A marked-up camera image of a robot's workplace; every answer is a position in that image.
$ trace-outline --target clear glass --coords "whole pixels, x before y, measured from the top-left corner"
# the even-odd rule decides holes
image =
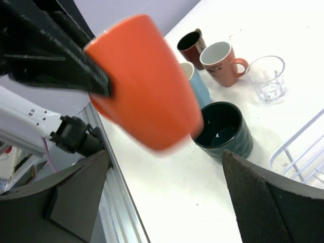
[[[286,93],[284,70],[285,62],[277,56],[261,57],[248,66],[246,75],[260,100],[265,103],[277,103],[283,100]]]

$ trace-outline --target pink mug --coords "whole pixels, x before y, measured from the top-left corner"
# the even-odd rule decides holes
[[[216,42],[204,49],[200,62],[213,79],[224,87],[235,84],[249,66],[245,59],[235,58],[233,47],[228,42]],[[236,64],[242,65],[244,72],[239,73]]]

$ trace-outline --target mug handle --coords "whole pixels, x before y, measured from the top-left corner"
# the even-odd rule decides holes
[[[235,72],[235,75],[237,78],[242,77],[245,74],[245,71],[247,70],[247,68],[249,66],[248,62],[243,58],[234,58],[233,60],[231,60],[230,64],[231,65],[240,64],[244,67],[243,72],[239,72],[239,73]]]
[[[203,33],[201,32],[201,30],[199,28],[195,29],[195,32],[198,32],[201,36],[203,35]]]

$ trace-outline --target light blue mug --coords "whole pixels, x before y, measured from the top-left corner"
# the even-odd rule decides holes
[[[194,65],[191,62],[180,63],[180,66],[182,67],[184,73],[188,78],[188,81],[191,84],[200,109],[209,105],[212,102],[209,90],[207,89],[203,79],[198,73],[198,70],[194,67]]]

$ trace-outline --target white dish rack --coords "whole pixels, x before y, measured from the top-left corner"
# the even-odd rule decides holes
[[[324,189],[324,109],[270,158],[270,170]]]

